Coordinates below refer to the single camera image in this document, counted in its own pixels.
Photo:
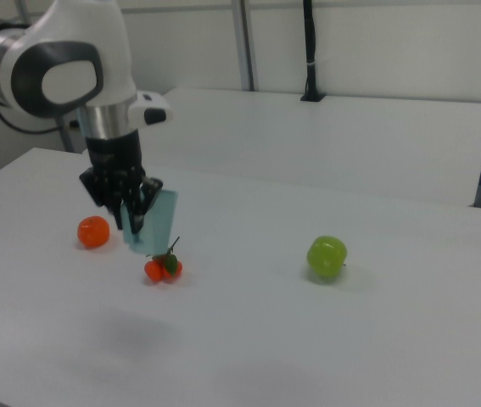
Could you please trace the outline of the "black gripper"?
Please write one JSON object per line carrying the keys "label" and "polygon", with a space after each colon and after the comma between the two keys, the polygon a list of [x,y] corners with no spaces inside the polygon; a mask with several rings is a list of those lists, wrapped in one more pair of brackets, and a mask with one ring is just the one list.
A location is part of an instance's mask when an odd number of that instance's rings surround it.
{"label": "black gripper", "polygon": [[125,205],[131,233],[138,234],[163,188],[162,180],[149,177],[143,168],[138,132],[109,140],[88,138],[87,151],[92,166],[80,175],[83,186],[98,207],[113,215],[120,231]]}

